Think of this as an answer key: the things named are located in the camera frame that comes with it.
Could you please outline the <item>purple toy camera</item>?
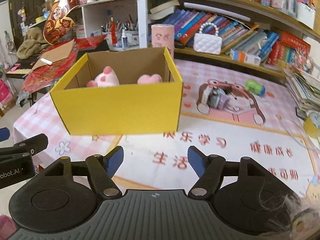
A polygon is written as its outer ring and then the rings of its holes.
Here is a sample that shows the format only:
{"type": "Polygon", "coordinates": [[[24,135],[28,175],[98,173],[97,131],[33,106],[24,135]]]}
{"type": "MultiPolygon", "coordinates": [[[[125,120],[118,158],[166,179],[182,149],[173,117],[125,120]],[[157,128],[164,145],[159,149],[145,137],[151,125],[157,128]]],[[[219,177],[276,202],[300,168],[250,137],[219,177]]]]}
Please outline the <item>purple toy camera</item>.
{"type": "Polygon", "coordinates": [[[224,90],[207,86],[202,94],[201,103],[213,109],[224,109],[230,101],[224,90]]]}

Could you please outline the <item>olive green cloth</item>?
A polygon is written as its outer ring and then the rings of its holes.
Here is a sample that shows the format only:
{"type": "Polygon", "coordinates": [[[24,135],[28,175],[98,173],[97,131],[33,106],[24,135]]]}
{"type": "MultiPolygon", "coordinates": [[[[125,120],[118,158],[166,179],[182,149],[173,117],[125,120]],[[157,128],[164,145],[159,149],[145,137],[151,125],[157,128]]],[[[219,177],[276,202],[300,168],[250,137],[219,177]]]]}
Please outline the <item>olive green cloth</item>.
{"type": "Polygon", "coordinates": [[[49,43],[44,39],[43,31],[39,27],[33,27],[28,29],[16,55],[19,59],[25,60],[38,54],[48,46],[49,43]]]}

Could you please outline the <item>orange white medicine box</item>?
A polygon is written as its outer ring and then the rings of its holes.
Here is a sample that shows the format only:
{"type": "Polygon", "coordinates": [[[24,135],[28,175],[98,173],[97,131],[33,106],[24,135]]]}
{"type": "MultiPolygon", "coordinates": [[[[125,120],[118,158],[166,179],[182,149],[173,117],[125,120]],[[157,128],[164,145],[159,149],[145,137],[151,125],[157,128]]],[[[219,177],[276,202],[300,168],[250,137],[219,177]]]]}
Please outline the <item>orange white medicine box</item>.
{"type": "Polygon", "coordinates": [[[246,53],[243,51],[239,51],[239,50],[232,49],[229,56],[233,61],[252,64],[255,66],[259,66],[261,63],[261,58],[259,56],[246,53]]]}

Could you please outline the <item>pink pig plush toy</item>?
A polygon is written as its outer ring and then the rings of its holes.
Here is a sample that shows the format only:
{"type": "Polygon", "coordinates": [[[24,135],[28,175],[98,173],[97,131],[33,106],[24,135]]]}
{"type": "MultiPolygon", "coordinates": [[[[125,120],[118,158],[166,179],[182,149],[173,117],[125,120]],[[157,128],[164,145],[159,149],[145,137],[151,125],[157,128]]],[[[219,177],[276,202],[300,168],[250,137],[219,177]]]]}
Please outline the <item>pink pig plush toy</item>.
{"type": "Polygon", "coordinates": [[[94,80],[87,83],[86,87],[114,87],[120,85],[114,70],[107,66],[94,80]]]}

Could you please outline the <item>yellow cardboard box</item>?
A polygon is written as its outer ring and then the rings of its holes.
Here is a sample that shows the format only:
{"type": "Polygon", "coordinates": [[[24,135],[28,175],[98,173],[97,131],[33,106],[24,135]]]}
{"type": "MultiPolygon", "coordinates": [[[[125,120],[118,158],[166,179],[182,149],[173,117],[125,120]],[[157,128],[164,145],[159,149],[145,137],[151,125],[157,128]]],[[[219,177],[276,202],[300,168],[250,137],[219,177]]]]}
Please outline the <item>yellow cardboard box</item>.
{"type": "Polygon", "coordinates": [[[167,48],[99,51],[83,55],[51,89],[53,104],[70,135],[175,132],[183,80],[167,48]],[[86,87],[110,66],[120,85],[86,87]],[[138,85],[142,75],[163,82],[138,85]]]}

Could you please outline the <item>red gold foil decoration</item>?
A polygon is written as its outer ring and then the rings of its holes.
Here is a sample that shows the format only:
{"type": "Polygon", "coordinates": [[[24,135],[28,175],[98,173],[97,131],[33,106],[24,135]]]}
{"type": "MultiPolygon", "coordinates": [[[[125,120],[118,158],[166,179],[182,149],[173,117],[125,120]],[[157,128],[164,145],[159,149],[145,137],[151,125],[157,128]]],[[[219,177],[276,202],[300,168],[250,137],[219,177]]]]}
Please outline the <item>red gold foil decoration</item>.
{"type": "Polygon", "coordinates": [[[55,44],[75,26],[75,22],[68,15],[79,5],[79,0],[54,0],[43,29],[44,39],[49,44],[55,44]]]}

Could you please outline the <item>white quilted pearl handbag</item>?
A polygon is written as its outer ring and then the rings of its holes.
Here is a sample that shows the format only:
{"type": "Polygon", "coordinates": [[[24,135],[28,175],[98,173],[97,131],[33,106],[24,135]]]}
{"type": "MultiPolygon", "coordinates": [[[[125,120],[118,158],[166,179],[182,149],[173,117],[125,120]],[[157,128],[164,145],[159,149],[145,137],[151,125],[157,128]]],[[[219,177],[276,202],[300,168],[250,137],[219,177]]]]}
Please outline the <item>white quilted pearl handbag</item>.
{"type": "Polygon", "coordinates": [[[199,32],[194,35],[193,50],[198,53],[220,55],[222,47],[222,38],[218,35],[218,28],[212,22],[205,22],[199,28],[199,32]],[[213,27],[214,34],[204,33],[205,27],[213,27]]]}

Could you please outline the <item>yellow tape roll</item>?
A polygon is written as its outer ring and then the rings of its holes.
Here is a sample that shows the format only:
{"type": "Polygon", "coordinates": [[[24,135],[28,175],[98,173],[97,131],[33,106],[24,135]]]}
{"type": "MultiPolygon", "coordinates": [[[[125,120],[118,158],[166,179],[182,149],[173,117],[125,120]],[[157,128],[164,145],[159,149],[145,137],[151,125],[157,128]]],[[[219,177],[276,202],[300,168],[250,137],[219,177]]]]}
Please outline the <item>yellow tape roll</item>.
{"type": "Polygon", "coordinates": [[[320,134],[319,123],[320,123],[319,113],[310,112],[303,125],[304,131],[306,132],[306,134],[312,138],[319,137],[319,134],[320,134]]]}

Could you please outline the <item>green alien toy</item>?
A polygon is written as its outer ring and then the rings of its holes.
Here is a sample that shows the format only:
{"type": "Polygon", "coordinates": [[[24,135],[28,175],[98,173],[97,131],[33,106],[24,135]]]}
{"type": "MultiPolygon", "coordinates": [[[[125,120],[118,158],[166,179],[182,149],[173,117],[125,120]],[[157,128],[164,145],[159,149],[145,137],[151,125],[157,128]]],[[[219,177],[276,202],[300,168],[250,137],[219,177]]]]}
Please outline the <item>green alien toy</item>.
{"type": "Polygon", "coordinates": [[[258,83],[257,81],[253,79],[248,79],[246,84],[245,84],[245,89],[258,96],[264,96],[266,93],[265,86],[258,83]]]}

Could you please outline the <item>brown cardboard sheet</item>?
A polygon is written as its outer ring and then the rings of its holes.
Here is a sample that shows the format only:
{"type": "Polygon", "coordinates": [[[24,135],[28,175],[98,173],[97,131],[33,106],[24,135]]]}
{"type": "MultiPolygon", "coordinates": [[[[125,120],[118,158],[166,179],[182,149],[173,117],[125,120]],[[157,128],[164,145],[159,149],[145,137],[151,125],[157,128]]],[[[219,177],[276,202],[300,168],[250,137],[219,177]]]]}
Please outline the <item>brown cardboard sheet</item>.
{"type": "Polygon", "coordinates": [[[70,40],[69,42],[62,44],[55,49],[43,53],[31,70],[33,71],[46,65],[51,66],[54,62],[66,59],[69,57],[74,45],[75,41],[70,40]]]}

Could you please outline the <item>pink cylindrical container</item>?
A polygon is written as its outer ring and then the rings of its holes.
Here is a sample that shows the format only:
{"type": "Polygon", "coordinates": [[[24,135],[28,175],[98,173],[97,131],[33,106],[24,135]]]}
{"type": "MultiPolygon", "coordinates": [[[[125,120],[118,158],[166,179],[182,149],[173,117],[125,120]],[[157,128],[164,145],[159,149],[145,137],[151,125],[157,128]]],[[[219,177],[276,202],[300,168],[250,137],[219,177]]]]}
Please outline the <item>pink cylindrical container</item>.
{"type": "Polygon", "coordinates": [[[165,47],[174,58],[175,27],[172,24],[153,24],[151,26],[151,44],[153,47],[165,47]]]}

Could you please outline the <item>pink cartoon desk mat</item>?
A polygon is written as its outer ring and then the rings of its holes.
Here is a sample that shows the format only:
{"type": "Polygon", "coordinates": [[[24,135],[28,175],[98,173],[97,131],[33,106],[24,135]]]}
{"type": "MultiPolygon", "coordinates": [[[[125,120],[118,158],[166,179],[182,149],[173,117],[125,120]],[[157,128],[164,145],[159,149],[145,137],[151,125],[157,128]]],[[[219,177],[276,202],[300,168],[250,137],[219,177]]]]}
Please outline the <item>pink cartoon desk mat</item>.
{"type": "Polygon", "coordinates": [[[37,134],[48,137],[48,147],[34,157],[38,168],[59,157],[73,161],[105,154],[114,146],[124,149],[124,162],[113,180],[127,189],[185,189],[197,180],[187,150],[228,161],[251,157],[299,196],[319,198],[319,149],[305,134],[296,116],[296,104],[284,86],[259,79],[266,87],[262,97],[242,91],[249,76],[208,64],[176,60],[183,81],[182,111],[177,132],[147,135],[71,136],[64,128],[49,95],[41,98],[13,125],[13,140],[37,134]],[[201,85],[231,84],[231,106],[226,111],[199,112],[196,102],[201,85]]]}

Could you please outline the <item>stack of magazines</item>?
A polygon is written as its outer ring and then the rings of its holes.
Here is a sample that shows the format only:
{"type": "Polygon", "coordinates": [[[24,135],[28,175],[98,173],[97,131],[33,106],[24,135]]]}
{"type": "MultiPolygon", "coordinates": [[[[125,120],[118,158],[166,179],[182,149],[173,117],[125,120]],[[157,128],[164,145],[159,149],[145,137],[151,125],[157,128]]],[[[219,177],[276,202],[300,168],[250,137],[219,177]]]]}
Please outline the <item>stack of magazines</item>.
{"type": "Polygon", "coordinates": [[[308,113],[319,113],[319,80],[295,67],[284,69],[286,87],[296,103],[296,115],[306,120],[308,113]]]}

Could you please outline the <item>pink round plush toy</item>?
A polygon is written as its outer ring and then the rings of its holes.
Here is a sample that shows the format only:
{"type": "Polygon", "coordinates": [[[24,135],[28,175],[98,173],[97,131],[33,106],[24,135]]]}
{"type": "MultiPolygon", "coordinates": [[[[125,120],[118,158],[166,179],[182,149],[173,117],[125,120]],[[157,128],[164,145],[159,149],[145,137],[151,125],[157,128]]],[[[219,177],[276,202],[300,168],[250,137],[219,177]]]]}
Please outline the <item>pink round plush toy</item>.
{"type": "Polygon", "coordinates": [[[138,85],[154,84],[163,82],[162,77],[159,74],[142,75],[137,80],[138,85]]]}

